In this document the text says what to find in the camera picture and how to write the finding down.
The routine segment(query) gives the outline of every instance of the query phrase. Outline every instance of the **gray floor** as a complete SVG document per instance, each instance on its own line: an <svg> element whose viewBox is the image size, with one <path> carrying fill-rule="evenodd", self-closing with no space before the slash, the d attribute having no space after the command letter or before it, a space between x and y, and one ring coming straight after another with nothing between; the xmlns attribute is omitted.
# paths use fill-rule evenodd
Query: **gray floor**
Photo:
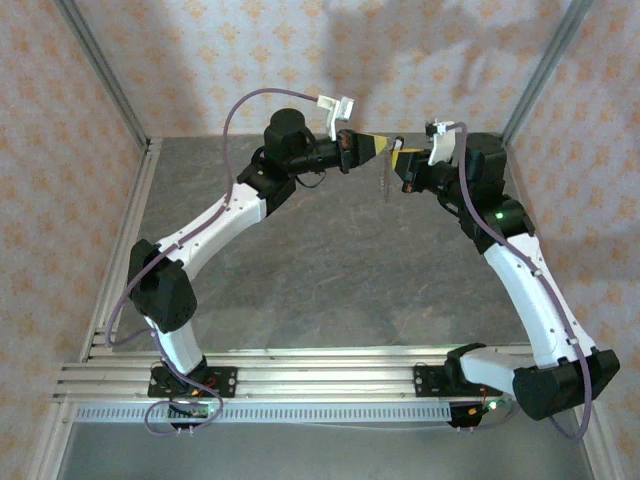
<svg viewBox="0 0 640 480"><path fill-rule="evenodd" d="M407 146L424 145L424 135ZM232 137L235 173L260 136ZM140 238L178 230L224 193L221 139L166 139ZM194 329L206 350L439 345L526 341L515 309L456 219L429 193L385 203L381 162L330 171L298 187L278 211L243 232L194 283ZM508 193L514 194L509 179ZM118 337L144 326L132 306ZM125 350L148 350L148 338Z"/></svg>
<svg viewBox="0 0 640 480"><path fill-rule="evenodd" d="M575 421L570 423L575 429ZM221 424L193 438L158 438L142 425L76 424L58 478L587 480L592 475L582 443L567 441L549 421L534 422L520 413L473 435L450 427L372 431Z"/></svg>

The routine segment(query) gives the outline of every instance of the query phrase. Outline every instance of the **yellow object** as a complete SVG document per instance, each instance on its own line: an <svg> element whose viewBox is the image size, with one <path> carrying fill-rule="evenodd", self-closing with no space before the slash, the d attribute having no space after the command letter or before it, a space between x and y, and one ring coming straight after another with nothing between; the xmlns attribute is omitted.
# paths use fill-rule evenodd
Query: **yellow object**
<svg viewBox="0 0 640 480"><path fill-rule="evenodd" d="M415 152L421 152L422 149L421 148L403 148L401 150L394 150L393 153L391 154L391 166L393 166L393 168L396 168L396 163L398 162L398 154L399 153L415 153Z"/></svg>
<svg viewBox="0 0 640 480"><path fill-rule="evenodd" d="M376 146L376 155L378 155L384 147L387 146L387 137L383 137L382 135L373 135L373 141Z"/></svg>

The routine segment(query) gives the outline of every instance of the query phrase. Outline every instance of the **orange floral pattern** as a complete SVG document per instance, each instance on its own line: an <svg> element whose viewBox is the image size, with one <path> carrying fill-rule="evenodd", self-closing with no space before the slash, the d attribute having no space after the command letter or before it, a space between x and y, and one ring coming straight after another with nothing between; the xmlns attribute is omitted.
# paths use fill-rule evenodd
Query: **orange floral pattern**
<svg viewBox="0 0 640 480"><path fill-rule="evenodd" d="M352 96L352 128L422 131L426 112L499 131L569 0L77 3L145 131L195 136L219 134L238 98L273 86ZM288 103L252 99L233 131L261 133ZM321 110L295 105L322 130Z"/></svg>
<svg viewBox="0 0 640 480"><path fill-rule="evenodd" d="M0 24L0 477L20 479L140 152L54 2L5 0Z"/></svg>
<svg viewBox="0 0 640 480"><path fill-rule="evenodd" d="M567 301L599 347L620 358L600 398L627 478L640 469L639 8L638 0L594 3L512 162Z"/></svg>

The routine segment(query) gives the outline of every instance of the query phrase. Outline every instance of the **patterned wallpaper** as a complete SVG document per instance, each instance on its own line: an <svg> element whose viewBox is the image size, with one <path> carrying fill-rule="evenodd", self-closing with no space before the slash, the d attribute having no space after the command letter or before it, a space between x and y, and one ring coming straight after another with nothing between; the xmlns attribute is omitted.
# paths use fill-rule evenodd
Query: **patterned wallpaper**
<svg viewBox="0 0 640 480"><path fill-rule="evenodd" d="M602 399L640 470L640 1L594 2L515 143L514 170L558 284L622 370Z"/></svg>
<svg viewBox="0 0 640 480"><path fill-rule="evenodd" d="M76 361L140 152L51 0L0 3L0 477Z"/></svg>
<svg viewBox="0 0 640 480"><path fill-rule="evenodd" d="M148 135L220 133L260 87L357 99L350 125L499 131L569 0L78 0ZM233 132L302 102L253 99ZM302 105L313 130L322 113Z"/></svg>

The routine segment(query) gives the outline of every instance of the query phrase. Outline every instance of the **cable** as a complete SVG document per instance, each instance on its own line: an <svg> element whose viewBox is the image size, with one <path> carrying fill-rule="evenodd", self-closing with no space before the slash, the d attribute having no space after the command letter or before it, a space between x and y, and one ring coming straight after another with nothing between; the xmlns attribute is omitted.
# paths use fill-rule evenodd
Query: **cable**
<svg viewBox="0 0 640 480"><path fill-rule="evenodd" d="M476 430L488 430L490 428L494 428L499 425L502 425L503 423L510 420L513 416L515 416L520 411L520 408L516 402L511 401L510 403L511 403L511 408L509 409L507 414L504 417L502 417L500 420L490 423L488 425L478 425L477 427L468 427L468 428L458 427L458 428L455 428L454 431L456 433L460 433L460 432L473 433ZM335 428L335 429L342 429L342 430L364 430L364 431L383 431L383 432L424 431L424 430L431 430L433 428L437 428L441 426L441 425L430 425L430 426L421 425L417 427L394 428L394 427L371 427L366 425L340 425L335 423L311 423L311 422L299 422L299 423L292 423L288 425L299 425L299 426L306 426L306 427L325 427L325 428Z"/></svg>
<svg viewBox="0 0 640 480"><path fill-rule="evenodd" d="M565 331L569 335L569 338L572 338L572 339L576 338L575 332L571 327L571 322L567 318L567 314L565 313L564 308L562 308L562 303L560 302L558 295L556 295L556 292L551 287L551 284L549 283L549 281L545 278L544 275L542 275L542 272L540 271L540 269L533 263L533 261L529 257L527 257L514 245L509 243L506 238L504 238L502 235L494 231L489 225L487 225L485 221L482 219L482 217L480 216L480 214L477 212L475 207L473 206L473 202L471 201L471 195L469 193L469 186L467 185L467 176L466 176L466 170L465 170L467 126L464 122L458 122L458 123L454 123L453 125L449 125L447 127L447 130L454 130L456 128L460 128L462 130L461 142L460 142L461 145L460 145L460 148L457 149L458 174L460 177L460 187L461 187L460 190L462 191L462 197L464 199L464 203L467 207L467 210L469 210L471 217L480 226L480 228L482 228L482 230L484 230L485 233L487 233L487 235L489 235L496 242L498 242L503 247L507 248L513 255L519 258L531 271L531 274L537 277L538 281L540 282L545 292L549 296L551 303L553 304L554 308L558 312L560 321L562 322L562 325L564 326ZM553 425L558 429L558 431L562 435L564 435L568 439L580 441L582 440L582 437L584 437L584 434L587 432L587 428L589 426L589 420L591 419L593 391L591 389L591 374L589 372L589 366L587 365L587 359L584 353L582 352L582 348L580 347L579 343L574 343L573 348L576 352L576 356L578 357L580 368L582 369L582 377L584 380L584 397L585 398L584 398L584 413L582 415L582 422L580 424L580 428L578 429L578 431L574 435L572 435L566 432L553 417L550 417L550 418Z"/></svg>
<svg viewBox="0 0 640 480"><path fill-rule="evenodd" d="M166 258L167 255L169 255L171 252L173 252L176 249L182 248L182 245L184 245L186 242L188 242L193 237L198 235L204 229L206 229L209 226L211 226L213 224L213 222L215 222L222 215L222 213L225 211L227 205L229 204L229 201L231 200L231 196L233 195L233 185L235 183L234 182L234 178L233 178L233 170L231 168L231 162L229 161L229 152L228 152L229 126L231 125L231 119L233 118L233 114L238 110L238 108L240 108L240 106L244 102L249 100L251 97L255 97L256 95L260 95L260 94L263 94L263 93L281 93L281 94L290 95L290 96L293 96L293 97L302 98L304 100L309 100L311 102L317 102L318 101L318 97L314 97L312 95L307 95L305 93L294 92L292 90L287 90L287 89L284 89L284 88L261 88L261 89L254 90L253 92L250 92L250 93L246 94L244 97L242 97L240 100L238 100L233 107L231 107L231 110L229 111L229 113L227 115L227 118L226 118L226 120L224 122L224 128L222 130L222 161L223 161L223 163L224 163L224 165L226 167L226 170L227 170L227 181L228 181L227 191L225 193L224 201L222 202L222 205L204 223L202 223L198 227L194 228L192 231L188 232L186 235L184 235L182 238L180 238L176 243L173 243L173 244L167 246L165 248L165 250L160 252L155 258L153 258L153 260L151 260L147 265L145 265L145 267L142 270L140 270L135 275L135 277L133 277L133 279L125 287L124 291L122 292L122 295L120 295L120 298L118 298L118 301L116 302L116 304L115 304L115 306L113 308L113 311L111 312L111 315L109 316L109 320L107 321L107 325L106 325L106 328L105 328L105 344L110 348L113 348L115 346L124 345L125 343L133 340L134 338L138 337L139 335L141 335L141 334L143 334L145 332L150 332L151 336L153 337L153 340L154 340L154 342L156 344L156 347L157 347L158 351L160 352L160 355L162 356L162 359L164 360L166 365L169 367L171 372L177 378L182 380L183 382L186 382L186 383L192 385L193 387L197 388L200 391L205 391L207 393L210 393L211 395L213 395L214 398L216 398L218 400L219 407L209 419L207 419L205 422L199 424L196 427L189 427L189 430L191 431L192 434L196 429L205 427L207 425L210 425L216 418L218 418L220 416L220 414L222 413L223 405L224 405L222 397L217 392L215 392L213 389L211 389L211 388L209 388L209 387L207 387L205 385L202 385L202 384L200 384L198 382L195 382L195 381L191 380L189 377L187 377L186 375L184 375L183 373L181 373L177 369L177 367L174 365L174 363L171 361L171 359L169 358L169 356L165 352L164 348L162 347L162 343L160 342L160 340L158 338L158 332L156 331L155 328L150 327L150 328L145 328L145 329L139 330L139 331L129 335L125 339L119 340L119 341L112 340L111 339L111 335L112 335L112 332L113 332L113 326L115 324L116 318L120 314L120 312L122 310L122 307L124 305L124 302L129 297L129 295L131 295L131 292L133 291L135 286L138 283L140 283L142 278L147 273L149 273L156 265L158 265L158 263L160 263L160 261L162 259ZM151 405L147 409L147 411L145 412L145 416L144 416L145 427L153 435L168 436L168 435L174 435L174 434L176 434L176 432L159 432L157 430L153 430L151 428L151 426L149 425L149 416L151 415L151 411L154 408L156 408L156 407L158 407L160 405L203 406L205 404L202 404L202 403L199 403L199 402L181 403L181 402L174 402L172 400L161 400L161 401L156 402L153 405ZM180 432L181 432L181 430L178 429L177 435L180 435Z"/></svg>
<svg viewBox="0 0 640 480"><path fill-rule="evenodd" d="M131 280L131 282L129 282L129 284L126 286L126 288L122 292L122 295L120 295L120 298L116 302L116 305L113 308L113 311L111 312L109 320L107 321L107 325L105 328L105 344L108 347L113 348L120 345L124 345L125 343L133 340L134 338L141 335L142 333L150 331L150 329L145 328L133 333L132 335L129 335L127 338L123 340L114 341L111 339L111 333L112 333L113 325L115 324L116 318L118 317L118 314L122 310L122 306L124 305L124 302L129 297L129 295L131 295L131 292L133 291L135 286L138 283L140 283L140 280L142 280L142 278L147 273L149 273L151 269L153 269L153 267L155 267L160 262L160 260L165 258L167 255L169 255L169 253L171 253L176 248L179 248L184 243L191 240L193 237L195 237L200 232L202 232L205 228L211 226L211 224L213 224L213 222L215 222L220 217L220 215L222 215L222 213L225 211L227 205L229 204L229 201L231 200L231 195L233 194L233 185L235 183L233 178L233 170L231 168L231 162L229 161L229 152L228 152L228 139L229 139L228 137L229 137L229 126L231 125L231 119L233 118L233 114L236 112L236 110L238 110L238 108L240 108L240 106L244 102L249 100L251 97L255 97L256 95L261 95L263 93L281 93L284 95L290 95L293 97L302 98L304 100L309 100L311 102L318 101L318 97L307 95L305 93L294 92L292 90L287 90L284 88L260 88L258 90L254 90L253 92L247 93L244 97L238 100L233 107L231 107L231 110L229 111L229 114L227 115L227 118L224 122L224 128L222 129L222 161L227 170L227 192L224 197L224 202L222 202L222 205L220 206L220 208L213 215L211 215L211 217L209 217L204 223L194 228L191 232L188 232L186 235L180 238L175 244L168 246L157 257L155 257L151 262L149 262L149 264L146 265L145 268L143 268L140 272L138 272L138 274Z"/></svg>
<svg viewBox="0 0 640 480"><path fill-rule="evenodd" d="M186 375L181 373L176 368L176 366L174 365L174 363L171 361L171 359L167 355L166 351L164 350L164 347L162 346L162 343L160 342L160 339L158 338L158 332L155 330L155 328L151 332L151 336L153 337L153 341L156 344L156 348L158 349L158 351L160 352L160 355L162 356L162 360L167 364L167 366L169 367L171 372L176 377L178 377L183 382L186 382L189 385L192 385L193 387L197 388L200 391L205 391L207 393L210 393L216 400L218 400L218 408L213 413L213 415L211 415L204 422L199 423L196 426L190 426L189 427L189 431L190 431L191 435L193 435L193 433L196 430L198 430L200 428L204 428L207 425L211 425L216 420L216 418L218 418L220 415L222 415L222 411L224 409L224 402L222 400L222 397L220 396L220 394L218 392L216 392L212 388L209 388L209 387L207 387L205 385L202 385L201 383L198 383L198 382L196 382L194 380L191 380L189 377L187 377ZM172 436L172 435L180 435L181 429L178 429L176 431L169 431L169 432L159 432L158 430L154 430L153 428L151 428L151 425L149 424L149 416L151 415L151 411L154 408L159 407L160 405L171 405L171 406L174 406L174 407L187 407L187 406L189 406L189 407L202 407L202 406L205 406L206 404L201 403L201 402L175 402L173 400L161 400L161 401L156 402L153 405L151 405L147 409L145 414L144 414L144 426L146 427L147 431L149 433L151 433L152 435L155 435L157 437L168 437L168 436Z"/></svg>
<svg viewBox="0 0 640 480"><path fill-rule="evenodd" d="M322 173L323 173L322 178L320 178L320 180L318 180L316 183L312 183L311 185L308 185L308 184L304 183L302 180L300 180L300 176L299 175L296 175L296 182L298 182L304 188L316 188L318 185L320 185L324 181L325 178L327 178L327 172L324 171Z"/></svg>

